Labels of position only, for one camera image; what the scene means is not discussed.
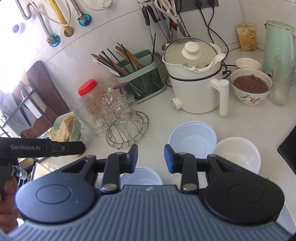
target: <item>electric cooking pot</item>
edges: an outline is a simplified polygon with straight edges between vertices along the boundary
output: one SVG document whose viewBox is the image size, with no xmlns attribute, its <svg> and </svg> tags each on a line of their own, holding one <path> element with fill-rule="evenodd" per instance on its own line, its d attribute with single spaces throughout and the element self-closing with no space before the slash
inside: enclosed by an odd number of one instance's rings
<svg viewBox="0 0 296 241">
<path fill-rule="evenodd" d="M 220 105 L 220 115 L 227 115 L 229 81 L 222 79 L 224 58 L 219 46 L 192 37 L 167 47 L 162 60 L 176 95 L 171 101 L 176 110 L 206 113 Z"/>
</svg>

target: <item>white scissors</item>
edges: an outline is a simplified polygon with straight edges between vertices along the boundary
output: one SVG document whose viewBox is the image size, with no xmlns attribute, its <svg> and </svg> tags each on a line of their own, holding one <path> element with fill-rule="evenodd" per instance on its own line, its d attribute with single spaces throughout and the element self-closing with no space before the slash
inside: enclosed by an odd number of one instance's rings
<svg viewBox="0 0 296 241">
<path fill-rule="evenodd" d="M 166 14 L 177 26 L 184 37 L 187 37 L 185 29 L 180 22 L 179 14 L 176 11 L 175 0 L 154 0 L 155 6 L 159 11 Z"/>
</svg>

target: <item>floral bowl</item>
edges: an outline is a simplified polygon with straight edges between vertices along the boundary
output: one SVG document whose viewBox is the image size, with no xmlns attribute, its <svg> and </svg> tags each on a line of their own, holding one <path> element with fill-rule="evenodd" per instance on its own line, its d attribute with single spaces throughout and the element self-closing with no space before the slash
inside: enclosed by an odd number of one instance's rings
<svg viewBox="0 0 296 241">
<path fill-rule="evenodd" d="M 237 77 L 243 76 L 243 75 L 255 75 L 258 78 L 261 78 L 268 86 L 268 90 L 263 93 L 249 93 L 246 91 L 243 91 L 239 88 L 237 88 L 233 82 Z M 230 75 L 230 82 L 232 85 L 232 88 L 234 90 L 234 93 L 236 97 L 244 104 L 246 105 L 257 105 L 265 100 L 265 98 L 269 95 L 269 92 L 272 88 L 272 80 L 269 78 L 267 74 L 264 74 L 263 72 L 256 70 L 256 69 L 249 69 L 249 68 L 242 68 L 237 69 L 232 72 Z"/>
</svg>

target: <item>lid knob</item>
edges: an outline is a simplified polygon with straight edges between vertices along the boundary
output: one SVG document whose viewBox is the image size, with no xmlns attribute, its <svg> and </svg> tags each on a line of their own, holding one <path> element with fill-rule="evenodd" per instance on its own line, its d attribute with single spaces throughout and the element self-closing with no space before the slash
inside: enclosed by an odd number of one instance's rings
<svg viewBox="0 0 296 241">
<path fill-rule="evenodd" d="M 182 55 L 190 60 L 199 59 L 202 56 L 199 44 L 193 41 L 186 43 L 182 49 Z"/>
</svg>

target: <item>hand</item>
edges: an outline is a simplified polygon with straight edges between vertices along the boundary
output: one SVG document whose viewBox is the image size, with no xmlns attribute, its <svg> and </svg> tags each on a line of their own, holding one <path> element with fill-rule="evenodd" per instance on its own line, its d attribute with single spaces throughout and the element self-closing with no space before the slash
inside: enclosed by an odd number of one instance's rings
<svg viewBox="0 0 296 241">
<path fill-rule="evenodd" d="M 18 211 L 15 206 L 17 181 L 14 176 L 6 181 L 4 190 L 7 195 L 3 200 L 0 195 L 0 229 L 8 233 L 18 226 Z"/>
</svg>

